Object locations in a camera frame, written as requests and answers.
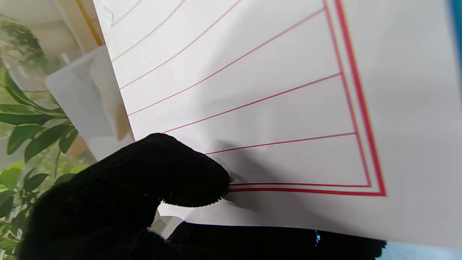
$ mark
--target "red border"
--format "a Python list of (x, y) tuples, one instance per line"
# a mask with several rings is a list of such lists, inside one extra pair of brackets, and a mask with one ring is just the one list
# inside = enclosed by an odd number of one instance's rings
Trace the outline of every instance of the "red border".
[[(355, 89), (357, 91), (359, 106), (360, 106), (360, 109), (361, 109), (361, 115), (362, 115), (362, 118), (363, 118), (363, 121), (364, 121), (364, 124), (365, 124), (365, 131), (366, 131), (366, 135), (367, 135), (367, 140), (369, 142), (369, 146), (370, 146), (370, 150), (371, 150), (371, 156), (372, 156), (373, 164), (374, 164), (376, 174), (377, 174), (377, 181), (378, 181), (378, 184), (379, 184), (378, 185), (379, 186), (379, 191), (378, 192), (351, 192), (351, 191), (329, 191), (329, 190), (283, 188), (283, 187), (255, 187), (255, 188), (250, 188), (249, 187), (249, 188), (232, 189), (231, 192), (278, 191), (278, 192), (309, 192), (309, 193), (324, 193), (324, 194), (338, 194), (338, 195), (386, 196), (385, 185), (383, 183), (383, 178), (382, 178), (382, 173), (381, 173), (381, 169), (380, 169), (380, 165), (379, 165), (379, 161), (378, 161), (377, 151), (375, 149), (375, 142), (374, 142), (373, 135), (372, 135), (370, 121), (368, 119), (367, 106), (365, 104), (365, 99), (363, 97), (363, 91), (362, 91), (362, 86), (361, 86), (361, 82), (360, 82), (359, 72), (358, 72), (357, 65), (356, 65), (356, 60), (355, 60), (355, 57), (354, 57), (354, 51), (353, 51), (353, 47), (352, 47), (352, 44), (351, 44), (351, 39), (350, 39), (350, 36), (349, 36), (348, 27), (347, 27), (345, 15), (344, 15), (343, 7), (341, 5), (340, 0), (334, 0), (334, 1), (335, 1), (335, 4), (336, 4), (336, 7), (337, 7), (337, 12), (338, 12), (338, 15), (339, 15), (340, 27), (341, 27), (342, 34), (343, 34), (343, 40), (345, 41), (346, 52), (347, 52), (347, 56), (348, 56), (348, 59), (349, 59), (349, 62), (350, 62), (350, 67), (351, 67), (351, 70), (352, 70), (352, 74), (353, 74), (353, 82), (355, 84)], [(346, 81), (345, 75), (344, 75), (344, 69), (343, 69), (343, 65), (342, 65), (342, 62), (341, 62), (341, 56), (340, 56), (340, 52), (339, 52), (338, 42), (337, 42), (337, 39), (335, 37), (335, 32), (334, 32), (334, 28), (333, 28), (333, 25), (332, 25), (332, 19), (331, 19), (331, 16), (330, 16), (328, 5), (326, 3), (327, 1), (323, 0), (323, 2), (324, 2), (324, 7), (322, 9), (320, 9), (317, 12), (311, 14), (310, 16), (304, 18), (300, 22), (294, 24), (293, 26), (289, 27), (288, 29), (286, 29), (283, 32), (279, 33), (278, 35), (274, 36), (273, 38), (267, 40), (263, 44), (257, 46), (253, 50), (247, 52), (243, 56), (241, 56), (241, 57), (237, 58), (236, 60), (232, 61), (228, 65), (226, 65), (223, 68), (216, 71), (215, 73), (209, 75), (208, 77), (206, 77), (203, 80), (195, 83), (194, 85), (183, 89), (182, 91), (180, 91), (178, 93), (175, 93), (175, 94), (173, 94), (173, 95), (171, 95), (171, 96), (169, 96), (169, 97), (167, 97), (165, 99), (162, 99), (162, 100), (160, 100), (160, 101), (158, 101), (158, 102), (156, 102), (154, 104), (151, 104), (151, 105), (149, 105), (149, 106), (147, 106), (147, 107), (145, 107), (143, 109), (135, 111), (135, 112), (129, 114), (129, 116), (133, 115), (135, 113), (138, 113), (138, 112), (140, 112), (140, 111), (142, 111), (142, 110), (144, 110), (144, 109), (146, 109), (148, 107), (156, 105), (156, 104), (158, 104), (158, 103), (160, 103), (160, 102), (162, 102), (162, 101), (164, 101), (166, 99), (169, 99), (169, 98), (171, 98), (171, 97), (173, 97), (175, 95), (178, 95), (178, 94), (180, 94), (180, 93), (182, 93), (182, 92), (184, 92), (184, 91), (186, 91), (186, 90), (188, 90), (188, 89), (202, 83), (203, 81), (205, 81), (208, 78), (214, 76), (215, 74), (219, 73), (223, 69), (229, 67), (230, 65), (234, 64), (235, 62), (241, 60), (245, 56), (247, 56), (250, 53), (254, 52), (258, 48), (266, 45), (267, 43), (271, 42), (272, 40), (280, 37), (281, 35), (285, 34), (286, 32), (290, 31), (291, 29), (293, 29), (293, 28), (297, 27), (298, 25), (302, 24), (303, 22), (307, 21), (309, 18), (314, 17), (315, 15), (325, 11), (326, 16), (327, 16), (327, 20), (328, 20), (330, 33), (331, 33), (331, 37), (332, 37), (332, 41), (333, 41), (333, 45), (334, 45), (334, 50), (335, 50), (338, 66), (339, 66), (339, 70), (340, 70), (339, 73), (336, 73), (334, 75), (331, 75), (329, 77), (326, 77), (326, 78), (323, 78), (323, 79), (320, 79), (320, 80), (317, 80), (317, 81), (314, 81), (314, 82), (311, 82), (311, 83), (307, 83), (305, 85), (295, 87), (293, 89), (283, 91), (281, 93), (277, 93), (275, 95), (272, 95), (272, 96), (269, 96), (269, 97), (254, 101), (252, 103), (249, 103), (249, 104), (246, 104), (246, 105), (243, 105), (243, 106), (240, 106), (240, 107), (237, 107), (237, 108), (234, 108), (234, 109), (219, 113), (217, 115), (214, 115), (214, 116), (211, 116), (211, 117), (208, 117), (208, 118), (204, 118), (204, 119), (196, 121), (196, 122), (192, 122), (192, 123), (180, 126), (180, 127), (173, 128), (173, 129), (165, 131), (165, 132), (170, 132), (170, 131), (173, 131), (173, 130), (176, 130), (176, 129), (179, 129), (179, 128), (182, 128), (182, 127), (185, 127), (185, 126), (188, 126), (188, 125), (192, 125), (192, 124), (195, 124), (195, 123), (198, 123), (198, 122), (201, 122), (201, 121), (204, 121), (204, 120), (207, 120), (207, 119), (210, 119), (210, 118), (213, 118), (213, 117), (216, 117), (216, 116), (219, 116), (219, 115), (231, 112), (231, 111), (234, 111), (236, 109), (239, 109), (239, 108), (242, 108), (242, 107), (245, 107), (245, 106), (248, 106), (248, 105), (252, 105), (252, 104), (255, 104), (255, 103), (270, 99), (270, 98), (273, 98), (275, 96), (285, 94), (287, 92), (290, 92), (290, 91), (293, 91), (293, 90), (296, 90), (296, 89), (311, 85), (313, 83), (316, 83), (316, 82), (319, 82), (319, 81), (322, 81), (322, 80), (325, 80), (325, 79), (328, 79), (328, 78), (332, 78), (334, 76), (341, 75), (342, 83), (343, 83), (344, 90), (345, 90), (345, 95), (346, 95), (346, 98), (347, 98), (347, 101), (348, 101), (348, 108), (349, 108), (349, 111), (350, 111), (350, 116), (351, 116), (351, 119), (352, 119), (352, 122), (353, 122), (353, 125), (354, 125), (354, 132), (345, 133), (345, 134), (339, 134), (339, 135), (335, 135), (335, 136), (345, 136), (345, 135), (355, 135), (356, 136), (368, 184), (364, 186), (364, 185), (330, 185), (330, 184), (300, 184), (300, 183), (298, 183), (298, 184), (295, 184), (295, 183), (242, 183), (242, 184), (234, 184), (233, 186), (249, 186), (249, 185), (299, 185), (299, 186), (303, 186), (304, 185), (304, 186), (336, 186), (336, 187), (371, 187), (369, 171), (367, 169), (365, 156), (364, 156), (364, 151), (363, 151), (363, 146), (362, 146), (361, 139), (360, 139), (360, 136), (359, 136), (359, 133), (358, 133), (358, 126), (357, 126), (356, 117), (354, 115), (354, 109), (353, 109), (353, 105), (352, 105), (352, 101), (351, 101), (351, 96), (350, 96), (350, 93), (349, 93), (349, 90), (348, 90), (348, 87), (347, 87), (347, 81)], [(253, 146), (247, 146), (247, 147), (240, 147), (240, 148), (228, 149), (228, 150), (223, 150), (223, 151), (211, 152), (211, 153), (208, 153), (208, 155), (215, 154), (215, 153), (220, 153), (220, 152), (225, 152), (225, 151), (230, 151), (230, 150), (236, 150), (236, 149), (245, 149), (245, 148), (258, 147), (258, 146), (271, 145), (271, 144), (279, 144), (279, 143), (286, 143), (286, 142), (300, 142), (300, 141), (307, 141), (307, 140), (328, 138), (328, 137), (335, 137), (335, 136), (321, 136), (321, 137), (314, 137), (314, 138), (307, 138), (307, 139), (300, 139), (300, 140), (284, 141), (284, 142), (278, 142), (278, 143), (259, 144), (259, 145), (253, 145)]]
[(369, 148), (372, 154), (372, 160), (374, 161), (374, 167), (377, 175), (377, 181), (379, 185), (380, 196), (386, 196), (387, 192), (385, 189), (385, 183), (383, 181), (382, 170), (380, 168), (380, 162), (378, 159), (377, 149), (374, 141), (374, 135), (372, 133), (371, 122), (369, 121), (369, 114), (367, 112), (367, 105), (364, 99), (363, 87), (361, 84), (361, 79), (359, 76), (358, 66), (356, 64), (356, 58), (354, 56), (353, 45), (350, 39), (350, 33), (348, 31), (347, 19), (345, 18), (345, 12), (343, 10), (343, 5), (340, 0), (335, 0), (335, 5), (337, 7), (337, 13), (339, 15), (340, 25), (342, 28), (343, 38), (345, 41), (346, 51), (348, 54), (348, 59), (350, 60), (350, 68), (352, 70), (354, 84), (356, 87), (356, 94), (358, 96), (359, 105), (361, 107), (361, 114), (363, 116), (364, 125), (366, 128), (367, 140), (369, 142)]
[[(363, 118), (363, 121), (364, 121), (364, 124), (365, 124), (366, 135), (367, 135), (367, 139), (368, 139), (368, 142), (369, 142), (369, 147), (370, 147), (370, 150), (371, 150), (372, 159), (373, 159), (373, 162), (374, 162), (374, 167), (375, 167), (375, 171), (376, 171), (376, 175), (377, 175), (377, 181), (378, 181), (378, 184), (379, 184), (379, 191), (378, 192), (349, 192), (349, 191), (326, 191), (326, 190), (301, 189), (301, 188), (281, 188), (281, 187), (259, 187), (258, 188), (258, 187), (256, 187), (256, 188), (236, 188), (236, 189), (231, 189), (231, 192), (305, 192), (305, 193), (320, 193), (320, 194), (335, 194), (335, 195), (355, 195), (355, 196), (387, 196), (387, 193), (386, 193), (386, 190), (385, 190), (385, 184), (383, 182), (382, 171), (381, 171), (381, 168), (380, 168), (380, 163), (379, 163), (379, 160), (378, 160), (375, 141), (374, 141), (374, 137), (373, 137), (373, 134), (372, 134), (371, 123), (370, 123), (369, 117), (368, 117), (367, 106), (366, 106), (364, 95), (363, 95), (362, 84), (361, 84), (361, 80), (360, 80), (360, 76), (359, 76), (359, 72), (358, 72), (358, 67), (357, 67), (357, 64), (356, 64), (356, 58), (354, 56), (353, 46), (352, 46), (352, 43), (351, 43), (350, 34), (348, 32), (348, 26), (347, 26), (345, 14), (344, 14), (343, 6), (342, 6), (342, 3), (341, 3), (341, 0), (334, 0), (334, 1), (335, 1), (335, 5), (337, 7), (337, 13), (338, 13), (338, 16), (339, 16), (340, 26), (341, 26), (341, 30), (342, 30), (342, 34), (343, 34), (343, 39), (344, 39), (344, 42), (345, 42), (345, 47), (346, 47), (348, 59), (349, 59), (349, 62), (350, 62), (350, 67), (351, 67), (351, 70), (352, 70), (353, 80), (354, 80), (354, 84), (355, 84), (355, 88), (356, 88), (356, 92), (357, 92), (357, 96), (358, 96), (359, 105), (360, 105), (360, 108), (361, 108), (361, 115), (362, 115), (362, 118)], [(335, 38), (335, 33), (334, 33), (333, 26), (332, 26), (332, 19), (331, 19), (331, 16), (330, 16), (330, 12), (329, 12), (329, 8), (328, 8), (328, 5), (326, 3), (326, 0), (323, 0), (323, 2), (324, 2), (324, 9), (326, 11), (326, 15), (327, 15), (327, 18), (328, 18), (329, 29), (330, 29), (333, 44), (334, 44), (335, 54), (337, 56), (337, 61), (338, 61), (338, 64), (339, 64), (339, 69), (340, 69), (340, 73), (341, 73), (341, 76), (342, 76), (343, 85), (344, 85), (344, 88), (345, 88), (345, 93), (346, 93), (346, 96), (348, 98), (348, 106), (349, 106), (349, 109), (350, 109), (350, 114), (351, 114), (352, 119), (353, 119), (355, 134), (356, 134), (356, 137), (357, 137), (357, 140), (358, 140), (358, 146), (359, 146), (359, 149), (361, 151), (363, 165), (365, 167), (365, 170), (367, 171), (367, 165), (366, 165), (366, 162), (365, 162), (363, 147), (362, 147), (361, 140), (360, 140), (358, 130), (357, 130), (358, 128), (357, 128), (357, 124), (356, 124), (356, 118), (354, 116), (353, 106), (352, 106), (352, 103), (351, 103), (351, 97), (350, 97), (350, 93), (349, 93), (348, 88), (347, 88), (347, 82), (346, 82), (346, 79), (345, 79), (345, 76), (344, 76), (344, 70), (343, 70), (343, 65), (341, 63), (340, 52), (339, 52), (339, 49), (338, 49), (337, 40)], [(369, 187), (370, 187), (371, 183), (370, 183), (370, 178), (369, 178), (368, 173), (366, 173), (366, 176), (368, 178), (368, 184), (369, 184)], [(276, 184), (276, 183), (245, 183), (245, 184), (238, 184), (238, 185), (239, 186), (243, 186), (243, 185), (284, 185), (284, 183), (278, 183), (278, 184)], [(302, 185), (302, 184), (289, 184), (289, 183), (287, 183), (286, 185)]]

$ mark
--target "green leaf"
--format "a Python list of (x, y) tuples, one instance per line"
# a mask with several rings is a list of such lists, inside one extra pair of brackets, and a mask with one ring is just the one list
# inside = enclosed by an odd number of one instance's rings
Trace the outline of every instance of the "green leaf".
[(23, 115), (36, 115), (34, 108), (29, 105), (0, 105), (0, 110), (6, 113), (23, 114)]
[(76, 174), (76, 173), (67, 173), (67, 174), (65, 174), (65, 175), (60, 176), (60, 177), (55, 181), (55, 185), (60, 184), (60, 183), (63, 183), (63, 182), (68, 182), (68, 181), (70, 181), (75, 175), (77, 175), (77, 174)]
[(0, 175), (0, 183), (5, 185), (8, 188), (8, 190), (12, 191), (16, 187), (16, 183), (18, 182), (20, 175), (21, 169), (11, 168), (5, 170)]
[(0, 86), (5, 87), (8, 94), (10, 94), (10, 96), (20, 104), (33, 106), (34, 108), (44, 112), (63, 113), (61, 108), (47, 109), (28, 98), (24, 92), (16, 85), (16, 83), (14, 83), (6, 68), (0, 70)]
[(10, 228), (11, 228), (10, 223), (2, 223), (0, 225), (0, 237), (3, 237), (8, 232), (8, 230), (10, 230)]
[(0, 122), (7, 124), (44, 124), (48, 120), (53, 119), (51, 115), (16, 115), (0, 113)]
[(59, 141), (59, 148), (65, 154), (71, 147), (72, 143), (74, 142), (75, 138), (77, 137), (77, 129), (72, 129), (70, 132), (66, 133), (61, 137)]
[(30, 179), (24, 181), (24, 189), (28, 192), (37, 189), (47, 177), (48, 174), (46, 173), (39, 173), (32, 176)]
[(34, 138), (35, 134), (38, 133), (40, 129), (42, 129), (42, 127), (37, 124), (18, 125), (14, 127), (8, 139), (6, 154), (10, 155), (14, 153), (14, 151), (16, 151), (27, 139)]
[(26, 213), (29, 209), (25, 209), (21, 211), (14, 219), (11, 220), (11, 231), (13, 233), (17, 233), (18, 229), (22, 229), (25, 231), (25, 227), (27, 224)]
[(6, 201), (0, 206), (0, 218), (10, 214), (11, 210), (13, 209), (13, 196), (10, 196), (6, 199)]
[(45, 130), (37, 138), (33, 139), (26, 147), (24, 160), (27, 162), (32, 157), (55, 143), (64, 133), (69, 131), (70, 125), (59, 124)]
[(16, 241), (13, 241), (11, 239), (8, 239), (8, 238), (0, 238), (0, 248), (1, 249), (13, 249), (15, 248), (16, 246), (18, 245), (18, 242)]
[(18, 259), (17, 259), (16, 256), (14, 256), (14, 255), (7, 255), (7, 256), (4, 258), (4, 260), (18, 260)]
[(5, 202), (9, 199), (12, 198), (14, 195), (14, 191), (4, 191), (0, 192), (0, 207), (5, 204)]
[(32, 168), (28, 173), (26, 173), (26, 175), (25, 175), (24, 178), (23, 178), (23, 181), (26, 181), (26, 180), (29, 178), (29, 176), (30, 176), (32, 173), (34, 173), (36, 170), (37, 170), (37, 168), (34, 167), (34, 168)]
[(14, 83), (6, 68), (0, 71), (0, 85), (5, 87), (6, 91), (16, 102), (23, 105), (37, 105), (22, 92), (16, 83)]

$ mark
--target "white paper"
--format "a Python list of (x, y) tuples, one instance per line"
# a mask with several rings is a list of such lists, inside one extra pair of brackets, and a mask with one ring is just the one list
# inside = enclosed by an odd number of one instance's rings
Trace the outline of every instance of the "white paper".
[[(121, 8), (96, 5), (99, 17)], [(236, 179), (219, 203), (163, 204), (161, 215), (462, 245), (462, 115), (444, 1), (125, 10), (105, 37), (135, 139), (168, 133)]]

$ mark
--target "white card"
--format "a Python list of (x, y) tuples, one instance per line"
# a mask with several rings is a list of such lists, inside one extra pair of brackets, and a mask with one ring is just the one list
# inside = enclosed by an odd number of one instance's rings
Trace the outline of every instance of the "white card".
[[(99, 17), (122, 8), (107, 2)], [(133, 5), (105, 37), (135, 139), (172, 135), (236, 180), (219, 203), (161, 215), (462, 245), (444, 1)]]

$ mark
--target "red line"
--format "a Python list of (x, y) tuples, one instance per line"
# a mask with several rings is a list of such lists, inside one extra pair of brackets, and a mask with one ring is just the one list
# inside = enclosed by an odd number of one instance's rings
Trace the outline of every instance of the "red line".
[(345, 90), (346, 99), (348, 100), (348, 109), (350, 110), (351, 121), (353, 122), (354, 131), (357, 133), (356, 134), (356, 141), (358, 142), (358, 148), (359, 148), (359, 153), (361, 154), (361, 160), (362, 160), (363, 167), (364, 167), (364, 173), (366, 175), (367, 184), (370, 186), (371, 185), (371, 178), (369, 176), (369, 170), (367, 168), (366, 159), (365, 159), (365, 156), (364, 156), (363, 145), (361, 143), (361, 138), (359, 137), (359, 134), (358, 134), (359, 133), (358, 132), (358, 124), (356, 123), (356, 117), (354, 115), (353, 103), (351, 101), (350, 91), (348, 90), (347, 81), (345, 79), (344, 69), (343, 69), (341, 56), (340, 56), (340, 52), (339, 52), (339, 46), (337, 44), (337, 39), (335, 37), (334, 26), (332, 25), (332, 19), (331, 19), (331, 16), (330, 16), (330, 11), (329, 11), (329, 7), (327, 5), (327, 1), (323, 0), (323, 2), (324, 2), (324, 6), (326, 7), (327, 22), (328, 22), (328, 25), (329, 25), (330, 35), (332, 37), (332, 42), (334, 44), (335, 55), (337, 57), (337, 63), (339, 65), (339, 69), (340, 69), (340, 71), (342, 73), (342, 75), (341, 75), (342, 83), (343, 83), (343, 88)]
[(247, 55), (249, 55), (249, 54), (251, 54), (252, 52), (256, 51), (257, 49), (259, 49), (259, 48), (265, 46), (265, 45), (268, 44), (269, 42), (273, 41), (274, 39), (277, 39), (277, 38), (280, 37), (281, 35), (283, 35), (283, 34), (289, 32), (290, 30), (294, 29), (295, 27), (299, 26), (300, 24), (306, 22), (306, 21), (309, 20), (310, 18), (312, 18), (312, 17), (314, 17), (314, 16), (320, 14), (320, 13), (323, 12), (323, 11), (324, 11), (324, 8), (322, 8), (322, 9), (320, 9), (320, 10), (314, 12), (313, 14), (311, 14), (311, 15), (309, 15), (308, 17), (304, 18), (303, 20), (297, 22), (296, 24), (294, 24), (294, 25), (292, 25), (291, 27), (285, 29), (285, 30), (282, 31), (281, 33), (277, 34), (277, 35), (274, 36), (273, 38), (271, 38), (271, 39), (267, 40), (266, 42), (260, 44), (259, 46), (257, 46), (257, 47), (254, 48), (253, 50), (247, 52), (246, 54), (242, 55), (241, 57), (237, 58), (236, 60), (233, 60), (233, 61), (230, 62), (228, 65), (226, 65), (226, 66), (222, 67), (221, 69), (215, 71), (214, 73), (212, 73), (211, 75), (209, 75), (209, 76), (207, 76), (206, 78), (202, 79), (201, 81), (199, 81), (199, 82), (197, 82), (197, 83), (195, 83), (195, 84), (193, 84), (193, 85), (191, 85), (191, 86), (189, 86), (189, 87), (187, 87), (187, 88), (185, 88), (185, 89), (183, 89), (183, 90), (181, 90), (181, 91), (179, 91), (179, 92), (177, 92), (177, 93), (175, 93), (175, 94), (173, 94), (173, 95), (170, 95), (170, 96), (168, 96), (168, 97), (166, 97), (166, 98), (164, 98), (164, 99), (161, 99), (161, 100), (159, 100), (159, 101), (157, 101), (157, 102), (155, 102), (155, 103), (153, 103), (153, 104), (151, 104), (151, 105), (149, 105), (149, 106), (146, 106), (146, 107), (144, 107), (144, 108), (142, 108), (142, 109), (139, 109), (139, 110), (137, 110), (137, 111), (135, 111), (135, 112), (132, 112), (132, 113), (130, 113), (128, 116), (134, 115), (134, 114), (136, 114), (136, 113), (138, 113), (138, 112), (140, 112), (140, 111), (145, 110), (146, 108), (149, 108), (149, 107), (152, 107), (152, 106), (154, 106), (154, 105), (157, 105), (157, 104), (159, 104), (160, 102), (163, 102), (163, 101), (165, 101), (165, 100), (167, 100), (167, 99), (169, 99), (169, 98), (172, 98), (172, 97), (174, 97), (174, 96), (176, 96), (176, 95), (178, 95), (178, 94), (180, 94), (180, 93), (183, 93), (183, 92), (187, 91), (188, 89), (190, 89), (190, 88), (192, 88), (192, 87), (194, 87), (194, 86), (197, 86), (198, 84), (200, 84), (200, 83), (202, 83), (202, 82), (208, 80), (209, 78), (211, 78), (212, 76), (214, 76), (214, 75), (216, 75), (217, 73), (221, 72), (221, 71), (224, 70), (225, 68), (227, 68), (227, 67), (231, 66), (232, 64), (234, 64), (234, 63), (240, 61), (241, 59), (243, 59), (243, 58), (246, 57)]
[(231, 189), (230, 192), (305, 192), (305, 193), (353, 195), (353, 196), (383, 196), (380, 192), (346, 192), (346, 191), (326, 191), (326, 190), (297, 189), (297, 188), (238, 188), (238, 189)]
[(162, 23), (158, 24), (156, 26), (156, 28), (154, 28), (154, 30), (152, 30), (150, 33), (148, 33), (146, 36), (144, 36), (141, 40), (139, 40), (137, 43), (135, 43), (135, 45), (133, 45), (132, 47), (130, 47), (128, 50), (122, 52), (119, 56), (115, 57), (114, 60), (112, 60), (111, 62), (114, 62), (115, 60), (117, 60), (118, 58), (120, 58), (122, 55), (126, 54), (129, 50), (133, 49), (136, 45), (140, 44), (142, 41), (144, 41), (148, 36), (150, 36), (152, 33), (154, 33), (157, 29), (159, 29), (159, 27), (161, 27), (179, 8), (180, 6), (185, 2), (186, 0), (183, 0), (180, 2), (180, 4), (169, 14), (169, 16), (167, 16), (167, 18), (165, 18)]
[(343, 184), (317, 184), (317, 183), (290, 183), (290, 182), (249, 182), (233, 183), (230, 186), (246, 185), (300, 185), (300, 186), (323, 186), (323, 187), (348, 187), (348, 188), (370, 188), (369, 185), (343, 185)]
[(116, 25), (118, 22), (120, 22), (122, 19), (124, 19), (124, 18), (127, 16), (127, 14), (129, 14), (133, 9), (135, 9), (135, 7), (136, 7), (141, 1), (142, 1), (142, 0), (139, 0), (138, 2), (136, 2), (136, 4), (134, 4), (134, 5), (132, 6), (132, 8), (130, 8), (130, 10), (129, 10), (128, 12), (126, 12), (126, 13), (125, 13), (124, 15), (122, 15), (118, 20), (116, 20), (114, 23), (112, 23), (111, 26)]
[(180, 52), (178, 52), (177, 54), (175, 54), (172, 58), (166, 60), (165, 62), (161, 63), (160, 65), (158, 65), (157, 67), (153, 68), (152, 70), (144, 73), (143, 75), (141, 75), (140, 77), (132, 80), (131, 82), (127, 83), (126, 85), (124, 85), (123, 87), (121, 87), (120, 89), (123, 89), (125, 88), (126, 86), (132, 84), (133, 82), (141, 79), (142, 77), (150, 74), (151, 72), (153, 72), (154, 70), (158, 69), (159, 67), (165, 65), (167, 62), (173, 60), (175, 57), (177, 57), (178, 55), (180, 55), (182, 52), (184, 52), (184, 50), (186, 50), (187, 48), (189, 48), (191, 45), (193, 45), (193, 43), (195, 43), (197, 40), (199, 40), (199, 38), (201, 38), (206, 32), (208, 32), (208, 30), (210, 30), (212, 27), (215, 26), (215, 24), (217, 22), (219, 22), (223, 17), (225, 17), (225, 15), (227, 15), (238, 3), (240, 3), (242, 0), (238, 0), (233, 6), (231, 6), (230, 9), (228, 9), (222, 16), (220, 16), (220, 18), (218, 18), (218, 20), (216, 20), (211, 26), (209, 26), (203, 33), (201, 33), (196, 39), (194, 39), (194, 41), (192, 41), (190, 44), (186, 45), (186, 47), (184, 47)]
[(249, 145), (249, 146), (243, 146), (243, 147), (238, 147), (238, 148), (231, 148), (231, 149), (226, 149), (226, 150), (221, 150), (221, 151), (206, 153), (205, 155), (213, 155), (213, 154), (217, 154), (217, 153), (223, 153), (223, 152), (234, 151), (234, 150), (241, 150), (241, 149), (247, 149), (247, 148), (253, 148), (253, 147), (260, 147), (260, 146), (268, 146), (268, 145), (283, 144), (283, 143), (291, 143), (291, 142), (304, 142), (304, 141), (311, 141), (311, 140), (318, 140), (318, 139), (325, 139), (325, 138), (332, 138), (332, 137), (350, 136), (350, 135), (355, 135), (355, 134), (356, 134), (356, 133), (352, 132), (352, 133), (337, 134), (337, 135), (330, 135), (330, 136), (318, 136), (318, 137), (305, 138), (305, 139), (297, 139), (297, 140), (290, 140), (290, 141), (282, 141), (282, 142), (271, 142), (271, 143), (264, 143), (264, 144), (256, 144), (256, 145)]
[(298, 86), (298, 87), (294, 87), (294, 88), (291, 88), (291, 89), (289, 89), (289, 90), (285, 90), (285, 91), (283, 91), (283, 92), (279, 92), (279, 93), (274, 94), (274, 95), (271, 95), (271, 96), (269, 96), (269, 97), (265, 97), (265, 98), (259, 99), (259, 100), (257, 100), (257, 101), (254, 101), (254, 102), (251, 102), (251, 103), (248, 103), (248, 104), (245, 104), (245, 105), (242, 105), (242, 106), (238, 106), (238, 107), (236, 107), (236, 108), (227, 110), (227, 111), (225, 111), (225, 112), (221, 112), (221, 113), (216, 114), (216, 115), (213, 115), (213, 116), (209, 116), (209, 117), (204, 118), (204, 119), (201, 119), (201, 120), (194, 121), (194, 122), (189, 123), (189, 124), (185, 124), (185, 125), (182, 125), (182, 126), (175, 127), (175, 128), (173, 128), (173, 129), (167, 130), (167, 131), (165, 131), (165, 132), (163, 132), (163, 133), (165, 134), (165, 133), (171, 132), (171, 131), (173, 131), (173, 130), (177, 130), (177, 129), (180, 129), (180, 128), (183, 128), (183, 127), (186, 127), (186, 126), (190, 126), (190, 125), (192, 125), (192, 124), (199, 123), (199, 122), (202, 122), (202, 121), (205, 121), (205, 120), (208, 120), (208, 119), (211, 119), (211, 118), (214, 118), (214, 117), (217, 117), (217, 116), (220, 116), (220, 115), (229, 113), (229, 112), (231, 112), (231, 111), (235, 111), (235, 110), (241, 109), (241, 108), (243, 108), (243, 107), (246, 107), (246, 106), (249, 106), (249, 105), (253, 105), (253, 104), (256, 104), (256, 103), (259, 103), (259, 102), (262, 102), (262, 101), (265, 101), (265, 100), (268, 100), (268, 99), (271, 99), (271, 98), (274, 98), (274, 97), (277, 97), (277, 96), (280, 96), (280, 95), (283, 95), (283, 94), (286, 94), (286, 93), (289, 93), (289, 92), (292, 92), (292, 91), (295, 91), (295, 90), (298, 90), (298, 89), (301, 89), (301, 88), (303, 88), (303, 87), (310, 86), (310, 85), (313, 85), (313, 84), (315, 84), (315, 83), (319, 83), (319, 82), (321, 82), (321, 81), (334, 78), (334, 77), (336, 77), (336, 76), (338, 76), (338, 75), (340, 75), (340, 73), (336, 73), (336, 74), (334, 74), (334, 75), (330, 75), (329, 77), (325, 77), (325, 78), (322, 78), (322, 79), (318, 79), (318, 80), (312, 81), (312, 82), (310, 82), (310, 83), (307, 83), (307, 84), (304, 84), (304, 85), (301, 85), (301, 86)]
[(369, 117), (368, 117), (367, 106), (366, 106), (366, 102), (365, 102), (365, 99), (364, 99), (364, 94), (363, 94), (363, 90), (362, 90), (362, 84), (361, 84), (361, 80), (359, 78), (358, 67), (357, 67), (357, 64), (356, 64), (355, 56), (354, 56), (353, 46), (351, 44), (350, 34), (348, 32), (348, 26), (347, 26), (347, 21), (345, 19), (343, 6), (342, 6), (342, 3), (341, 3), (340, 0), (335, 0), (335, 5), (337, 6), (337, 12), (338, 12), (338, 15), (339, 15), (339, 20), (340, 20), (340, 25), (341, 25), (341, 28), (342, 28), (343, 37), (344, 37), (344, 40), (345, 40), (346, 51), (347, 51), (347, 54), (348, 54), (348, 59), (350, 60), (350, 67), (351, 67), (351, 70), (352, 70), (352, 73), (353, 73), (353, 79), (354, 79), (354, 83), (355, 83), (355, 86), (356, 86), (357, 96), (358, 96), (359, 104), (360, 104), (361, 111), (362, 111), (363, 121), (364, 121), (365, 126), (366, 126), (367, 139), (369, 141), (369, 148), (370, 148), (371, 153), (372, 153), (372, 159), (374, 161), (374, 166), (375, 166), (376, 173), (377, 173), (377, 180), (378, 180), (378, 183), (379, 183), (380, 194), (381, 194), (381, 196), (386, 196), (387, 193), (386, 193), (386, 190), (385, 190), (385, 184), (383, 182), (382, 171), (381, 171), (380, 163), (379, 163), (378, 156), (377, 156), (377, 150), (376, 150), (376, 146), (375, 146), (374, 136), (373, 136), (372, 130), (371, 130), (371, 123), (370, 123)]

